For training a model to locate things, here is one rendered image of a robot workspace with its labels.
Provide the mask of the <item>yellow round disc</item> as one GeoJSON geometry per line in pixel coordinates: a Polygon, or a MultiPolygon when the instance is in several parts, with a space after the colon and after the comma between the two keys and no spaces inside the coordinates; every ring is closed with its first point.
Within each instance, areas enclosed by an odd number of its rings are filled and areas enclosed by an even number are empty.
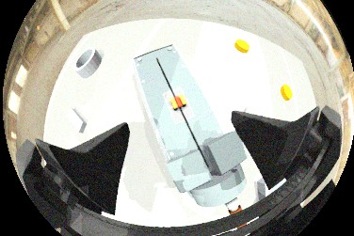
{"type": "Polygon", "coordinates": [[[289,101],[290,99],[293,99],[293,93],[291,93],[291,88],[289,88],[287,84],[280,88],[280,92],[282,93],[284,100],[289,101]]]}
{"type": "Polygon", "coordinates": [[[234,47],[237,48],[237,51],[244,52],[244,54],[249,50],[248,43],[241,39],[236,40],[234,47]]]}

